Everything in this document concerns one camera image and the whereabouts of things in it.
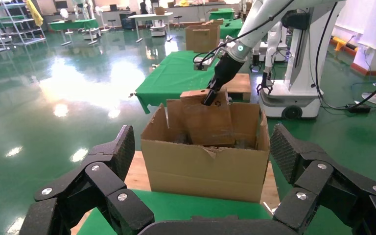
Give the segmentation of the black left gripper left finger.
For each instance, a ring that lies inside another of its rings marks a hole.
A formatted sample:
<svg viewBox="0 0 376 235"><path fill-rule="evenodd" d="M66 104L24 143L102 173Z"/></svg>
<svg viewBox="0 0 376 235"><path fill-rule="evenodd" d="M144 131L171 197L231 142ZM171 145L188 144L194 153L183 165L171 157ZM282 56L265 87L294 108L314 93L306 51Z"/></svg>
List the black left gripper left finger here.
<svg viewBox="0 0 376 235"><path fill-rule="evenodd" d="M116 234L139 234L154 213L125 183L134 154L133 127L124 125L113 141L94 146L78 167L37 190L20 234L69 235L95 208Z"/></svg>

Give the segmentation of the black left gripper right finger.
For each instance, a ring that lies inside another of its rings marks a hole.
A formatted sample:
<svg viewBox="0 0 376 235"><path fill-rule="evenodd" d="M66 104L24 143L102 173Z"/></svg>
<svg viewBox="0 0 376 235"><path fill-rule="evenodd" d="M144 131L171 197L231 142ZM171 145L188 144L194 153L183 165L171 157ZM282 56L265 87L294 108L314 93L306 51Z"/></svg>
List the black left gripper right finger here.
<svg viewBox="0 0 376 235"><path fill-rule="evenodd" d="M270 153L291 185L275 221L302 235L322 206L354 235L376 235L376 181L338 164L319 145L293 137L282 124L274 127Z"/></svg>

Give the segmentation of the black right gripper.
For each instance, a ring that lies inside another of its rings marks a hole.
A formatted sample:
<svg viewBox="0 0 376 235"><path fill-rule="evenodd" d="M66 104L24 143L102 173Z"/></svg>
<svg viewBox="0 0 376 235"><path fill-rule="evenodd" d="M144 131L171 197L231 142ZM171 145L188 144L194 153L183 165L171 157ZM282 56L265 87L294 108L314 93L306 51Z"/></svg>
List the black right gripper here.
<svg viewBox="0 0 376 235"><path fill-rule="evenodd" d="M239 62L232 58L230 54L224 53L214 67L214 76L211 79L211 85L207 86L209 92L202 101L202 104L211 106L223 85L230 82L235 77L243 64L243 61Z"/></svg>

